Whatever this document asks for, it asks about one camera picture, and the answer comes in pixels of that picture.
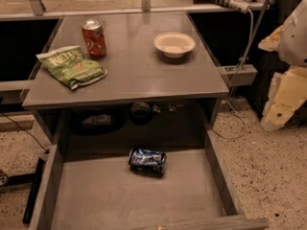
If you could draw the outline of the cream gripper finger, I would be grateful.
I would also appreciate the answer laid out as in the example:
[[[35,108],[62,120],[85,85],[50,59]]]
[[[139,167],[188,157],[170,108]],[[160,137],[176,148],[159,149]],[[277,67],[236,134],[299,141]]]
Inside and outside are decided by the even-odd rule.
[[[269,36],[259,42],[258,48],[267,52],[277,52],[281,31],[282,27],[275,29]]]
[[[307,68],[291,66],[284,74],[275,73],[263,110],[261,127],[276,131],[307,101]]]

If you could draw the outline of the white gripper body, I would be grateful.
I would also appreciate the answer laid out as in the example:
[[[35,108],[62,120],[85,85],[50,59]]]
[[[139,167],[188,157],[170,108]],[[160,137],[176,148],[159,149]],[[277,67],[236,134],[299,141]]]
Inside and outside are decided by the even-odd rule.
[[[284,21],[278,54],[290,65],[307,66],[307,0],[302,0]]]

